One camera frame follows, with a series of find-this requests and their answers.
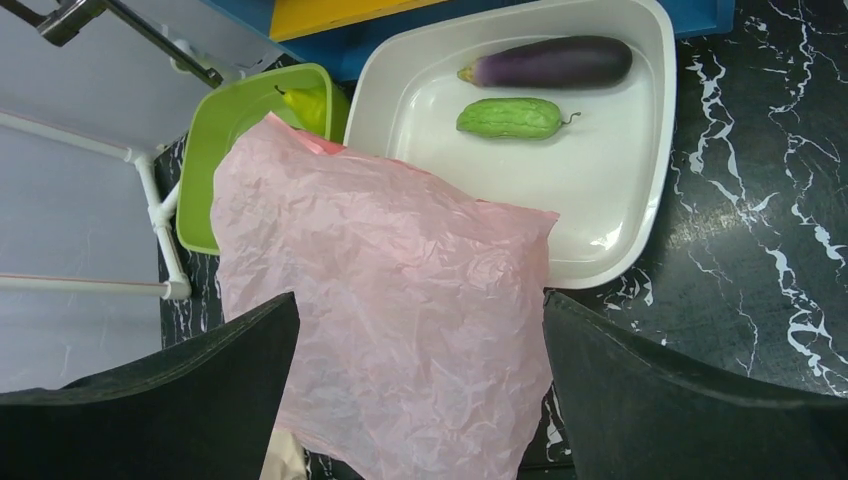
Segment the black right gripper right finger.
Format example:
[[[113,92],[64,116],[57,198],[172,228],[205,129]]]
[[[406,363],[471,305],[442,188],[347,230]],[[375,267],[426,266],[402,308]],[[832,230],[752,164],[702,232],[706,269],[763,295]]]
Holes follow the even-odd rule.
[[[843,479],[847,402],[737,375],[550,292],[544,338],[581,479]]]

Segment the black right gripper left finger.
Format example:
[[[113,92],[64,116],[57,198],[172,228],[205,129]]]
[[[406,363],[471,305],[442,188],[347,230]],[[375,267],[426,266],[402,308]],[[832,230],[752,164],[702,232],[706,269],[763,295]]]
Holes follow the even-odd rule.
[[[59,389],[1,397],[5,479],[257,479],[300,318],[280,294]]]

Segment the pink plastic grocery bag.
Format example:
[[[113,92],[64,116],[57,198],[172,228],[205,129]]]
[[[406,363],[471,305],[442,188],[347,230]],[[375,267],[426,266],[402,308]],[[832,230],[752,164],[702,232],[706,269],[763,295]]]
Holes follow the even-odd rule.
[[[553,212],[487,202],[266,115],[214,174],[224,316],[292,293],[276,418],[366,479],[513,479],[552,383]]]

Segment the green ridged gourd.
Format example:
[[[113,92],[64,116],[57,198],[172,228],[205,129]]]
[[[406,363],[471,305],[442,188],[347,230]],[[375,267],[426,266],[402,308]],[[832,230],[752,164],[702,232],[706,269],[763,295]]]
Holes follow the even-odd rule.
[[[564,116],[557,104],[540,98],[485,98],[466,106],[455,127],[485,139],[546,140],[581,115]]]

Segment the yellow-green pear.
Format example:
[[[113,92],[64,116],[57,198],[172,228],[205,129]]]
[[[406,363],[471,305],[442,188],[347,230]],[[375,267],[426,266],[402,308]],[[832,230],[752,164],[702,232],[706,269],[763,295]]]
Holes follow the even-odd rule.
[[[274,89],[304,129],[321,136],[326,133],[327,94],[323,86],[282,89],[275,85]]]

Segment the purple eggplant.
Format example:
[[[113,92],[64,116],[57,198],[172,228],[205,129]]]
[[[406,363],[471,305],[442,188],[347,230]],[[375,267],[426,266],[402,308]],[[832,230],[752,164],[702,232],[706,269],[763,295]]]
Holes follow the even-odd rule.
[[[542,40],[480,57],[457,77],[483,88],[593,89],[615,86],[629,74],[633,52],[604,36]]]

